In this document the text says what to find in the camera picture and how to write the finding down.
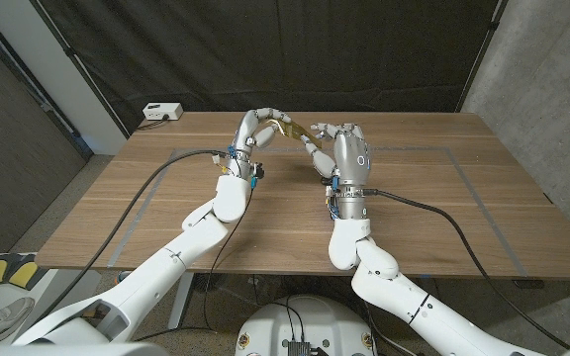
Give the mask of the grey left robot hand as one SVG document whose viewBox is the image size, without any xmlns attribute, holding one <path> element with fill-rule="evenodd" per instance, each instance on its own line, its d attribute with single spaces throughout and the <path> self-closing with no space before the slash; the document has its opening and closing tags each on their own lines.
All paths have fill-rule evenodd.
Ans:
<svg viewBox="0 0 570 356">
<path fill-rule="evenodd" d="M 274 140 L 276 133 L 282 132 L 280 124 L 291 122 L 286 113 L 277 109 L 261 108 L 247 111 L 239 122 L 232 143 L 233 153 L 228 163 L 231 174 L 248 180 L 249 158 L 253 149 L 268 146 Z"/>
</svg>

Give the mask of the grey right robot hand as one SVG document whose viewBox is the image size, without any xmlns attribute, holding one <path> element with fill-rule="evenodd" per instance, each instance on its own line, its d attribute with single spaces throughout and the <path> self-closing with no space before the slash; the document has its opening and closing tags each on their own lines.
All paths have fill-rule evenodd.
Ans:
<svg viewBox="0 0 570 356">
<path fill-rule="evenodd" d="M 366 219 L 363 190 L 371 170 L 371 154 L 361 127 L 353 123 L 337 126 L 317 123 L 311 129 L 318 131 L 316 138 L 328 136 L 333 139 L 333 157 L 330 157 L 309 136 L 301 136 L 314 168 L 327 185 L 327 206 L 331 218 Z"/>
</svg>

